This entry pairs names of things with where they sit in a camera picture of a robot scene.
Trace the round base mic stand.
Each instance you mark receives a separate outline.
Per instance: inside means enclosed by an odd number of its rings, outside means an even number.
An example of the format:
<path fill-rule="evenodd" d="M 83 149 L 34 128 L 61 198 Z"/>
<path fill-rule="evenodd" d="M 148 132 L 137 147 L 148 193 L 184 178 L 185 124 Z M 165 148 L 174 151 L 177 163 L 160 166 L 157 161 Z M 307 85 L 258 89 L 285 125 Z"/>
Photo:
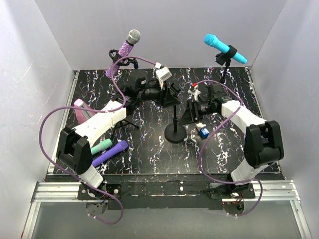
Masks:
<path fill-rule="evenodd" d="M 183 125 L 178 124 L 177 108 L 173 106 L 173 123 L 166 126 L 164 136 L 171 143 L 181 143 L 186 138 L 186 129 Z"/>

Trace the black tripod mic stand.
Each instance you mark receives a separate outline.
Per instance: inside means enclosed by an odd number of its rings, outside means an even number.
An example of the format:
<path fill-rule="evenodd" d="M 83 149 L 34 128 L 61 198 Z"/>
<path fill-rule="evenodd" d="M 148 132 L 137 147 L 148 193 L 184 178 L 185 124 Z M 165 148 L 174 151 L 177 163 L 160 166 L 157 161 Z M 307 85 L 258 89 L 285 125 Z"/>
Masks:
<path fill-rule="evenodd" d="M 134 123 L 132 123 L 132 122 L 129 122 L 129 121 L 125 120 L 125 119 L 123 119 L 123 120 L 117 122 L 117 123 L 115 124 L 115 129 L 123 128 L 123 127 L 126 127 L 126 126 L 128 126 L 128 125 L 132 125 L 134 128 L 140 129 L 140 127 L 139 127 L 138 125 L 136 125 L 136 124 L 134 124 Z"/>

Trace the mint green microphone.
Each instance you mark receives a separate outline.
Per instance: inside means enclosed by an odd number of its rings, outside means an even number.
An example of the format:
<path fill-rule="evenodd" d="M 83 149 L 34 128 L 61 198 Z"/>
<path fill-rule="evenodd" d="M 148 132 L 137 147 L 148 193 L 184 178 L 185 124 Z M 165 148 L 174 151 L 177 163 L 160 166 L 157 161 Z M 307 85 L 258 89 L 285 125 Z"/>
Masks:
<path fill-rule="evenodd" d="M 112 141 L 108 138 L 108 139 L 105 139 L 101 142 L 99 142 L 97 145 L 93 146 L 91 148 L 91 154 L 92 155 L 95 155 L 103 150 L 106 150 L 108 149 L 109 147 L 111 147 L 113 145 Z"/>

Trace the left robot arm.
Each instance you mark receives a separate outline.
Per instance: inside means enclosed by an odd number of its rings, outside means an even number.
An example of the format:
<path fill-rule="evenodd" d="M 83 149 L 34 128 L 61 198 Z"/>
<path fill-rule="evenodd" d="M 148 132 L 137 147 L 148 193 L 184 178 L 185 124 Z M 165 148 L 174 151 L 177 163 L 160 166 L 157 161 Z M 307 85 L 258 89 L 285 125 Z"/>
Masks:
<path fill-rule="evenodd" d="M 172 76 L 168 67 L 156 70 L 155 74 L 156 78 L 149 80 L 145 70 L 133 70 L 127 82 L 120 87 L 121 92 L 112 97 L 102 112 L 73 129 L 65 127 L 60 133 L 57 159 L 83 182 L 90 184 L 89 193 L 95 199 L 105 196 L 106 187 L 102 184 L 103 177 L 92 164 L 91 146 L 111 127 L 132 114 L 143 101 L 153 101 L 163 108 L 180 103 L 179 87 L 166 83 Z"/>

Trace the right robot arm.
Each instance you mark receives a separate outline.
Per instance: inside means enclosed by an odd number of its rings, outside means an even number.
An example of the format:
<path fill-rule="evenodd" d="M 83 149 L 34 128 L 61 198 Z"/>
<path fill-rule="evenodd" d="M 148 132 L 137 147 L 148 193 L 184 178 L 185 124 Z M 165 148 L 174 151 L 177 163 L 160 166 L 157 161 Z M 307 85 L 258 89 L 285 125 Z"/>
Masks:
<path fill-rule="evenodd" d="M 284 147 L 281 129 L 275 120 L 267 121 L 248 110 L 236 95 L 230 96 L 230 89 L 224 84 L 213 82 L 207 86 L 207 96 L 202 99 L 198 84 L 190 86 L 186 110 L 180 119 L 181 124 L 198 123 L 204 115 L 218 113 L 232 121 L 245 135 L 244 159 L 225 181 L 226 194 L 239 197 L 243 185 L 250 183 L 255 176 L 269 165 L 283 159 Z"/>

